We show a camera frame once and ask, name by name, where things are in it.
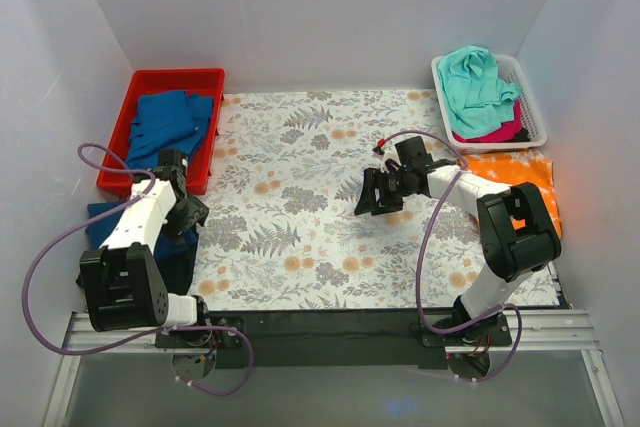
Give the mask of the dark blue t shirt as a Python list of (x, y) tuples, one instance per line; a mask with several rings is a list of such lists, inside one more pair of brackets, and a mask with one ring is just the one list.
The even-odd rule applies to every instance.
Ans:
[[(88, 204), (88, 216), (90, 219), (95, 218), (122, 204), (123, 201)], [(115, 229), (121, 216), (122, 211), (119, 211), (86, 227), (85, 232), (91, 249), (98, 249), (101, 246)], [(190, 249), (197, 247), (198, 241), (199, 235), (194, 229), (184, 232), (181, 236), (181, 241), (178, 243), (167, 234), (161, 233), (154, 248), (154, 259), (159, 262), (177, 255), (186, 254)]]

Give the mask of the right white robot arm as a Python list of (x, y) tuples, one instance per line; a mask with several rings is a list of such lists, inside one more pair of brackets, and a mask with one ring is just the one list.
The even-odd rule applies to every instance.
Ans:
[(356, 215), (397, 213), (405, 198), (423, 195), (436, 200), (438, 208), (449, 203), (477, 221), (484, 265), (476, 280), (456, 298), (449, 317), (433, 324), (423, 311), (418, 315), (430, 333), (469, 345), (479, 342), (514, 291), (561, 254), (539, 188), (484, 179), (468, 171), (464, 158), (436, 160), (418, 135), (396, 145), (381, 139), (373, 151), (381, 164), (363, 173)]

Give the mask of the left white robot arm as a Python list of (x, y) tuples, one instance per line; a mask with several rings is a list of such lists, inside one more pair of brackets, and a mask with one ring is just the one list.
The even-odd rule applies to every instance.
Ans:
[(153, 253), (161, 234), (173, 241), (196, 231), (209, 209), (187, 191), (188, 157), (159, 152), (158, 165), (134, 175), (131, 203), (96, 250), (80, 259), (92, 327), (98, 331), (161, 327), (177, 330), (193, 347), (213, 333), (204, 300), (168, 291)]

